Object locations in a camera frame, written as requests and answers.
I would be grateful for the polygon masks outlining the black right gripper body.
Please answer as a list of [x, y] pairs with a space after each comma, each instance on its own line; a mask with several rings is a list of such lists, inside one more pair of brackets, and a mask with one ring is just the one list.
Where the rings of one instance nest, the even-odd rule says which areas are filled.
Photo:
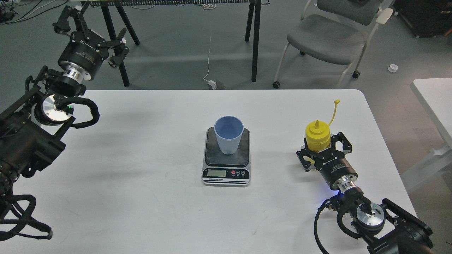
[[342, 151], [325, 150], [314, 159], [315, 168], [321, 173], [331, 190], [344, 191], [345, 183], [357, 180], [357, 173], [345, 158]]

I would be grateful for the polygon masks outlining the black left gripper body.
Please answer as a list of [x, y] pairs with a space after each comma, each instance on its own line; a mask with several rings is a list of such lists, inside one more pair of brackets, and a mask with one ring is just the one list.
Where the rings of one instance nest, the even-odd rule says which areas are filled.
[[69, 43], [63, 50], [58, 65], [62, 69], [78, 66], [84, 70], [84, 79], [95, 79], [97, 72], [106, 59], [106, 49], [98, 49], [97, 45], [103, 41], [102, 36], [89, 35], [86, 40], [82, 34], [71, 34]]

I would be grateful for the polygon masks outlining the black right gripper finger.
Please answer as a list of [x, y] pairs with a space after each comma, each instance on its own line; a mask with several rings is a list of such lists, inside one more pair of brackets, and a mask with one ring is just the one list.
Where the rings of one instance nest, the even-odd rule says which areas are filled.
[[[330, 141], [329, 151], [331, 155], [345, 156], [346, 154], [352, 153], [352, 144], [342, 132], [332, 135]], [[336, 149], [336, 143], [341, 143], [342, 151]]]
[[301, 146], [300, 151], [296, 152], [296, 155], [301, 163], [301, 166], [304, 168], [305, 172], [310, 172], [311, 170], [318, 169], [315, 167], [316, 156], [318, 155], [317, 151], [312, 151], [306, 144]]

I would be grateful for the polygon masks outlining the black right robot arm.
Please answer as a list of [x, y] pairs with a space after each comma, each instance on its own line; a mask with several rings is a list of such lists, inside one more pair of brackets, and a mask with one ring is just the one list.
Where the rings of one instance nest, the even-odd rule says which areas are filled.
[[297, 156], [306, 172], [316, 169], [333, 191], [338, 193], [323, 201], [314, 219], [314, 238], [323, 254], [317, 223], [323, 209], [337, 212], [336, 221], [345, 234], [363, 239], [370, 254], [431, 254], [431, 228], [387, 198], [375, 204], [355, 185], [357, 173], [346, 159], [352, 145], [342, 132], [327, 137], [317, 148], [310, 134]]

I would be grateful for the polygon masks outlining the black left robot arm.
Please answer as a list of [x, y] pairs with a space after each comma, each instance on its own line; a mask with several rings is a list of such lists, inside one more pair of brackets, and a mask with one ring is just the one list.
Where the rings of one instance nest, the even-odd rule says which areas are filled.
[[[111, 16], [106, 5], [102, 6], [111, 40], [107, 41], [87, 27], [84, 13], [89, 1], [83, 6], [65, 6], [61, 16], [53, 23], [57, 34], [69, 35], [69, 43], [58, 59], [62, 71], [43, 66], [38, 76], [27, 77], [25, 94], [1, 113], [1, 224], [13, 225], [1, 231], [1, 240], [6, 241], [23, 234], [26, 226], [45, 235], [32, 235], [35, 239], [51, 239], [50, 226], [32, 217], [36, 198], [30, 194], [14, 195], [13, 184], [19, 176], [32, 177], [55, 161], [66, 148], [63, 135], [69, 128], [86, 128], [100, 119], [97, 105], [83, 95], [84, 81], [95, 78], [102, 63], [108, 61], [112, 67], [120, 67], [125, 86], [129, 85], [123, 60], [129, 53], [124, 35], [132, 36], [140, 44], [129, 18], [122, 6], [117, 10], [126, 25], [115, 36]], [[73, 18], [76, 30], [69, 34], [69, 18]]]

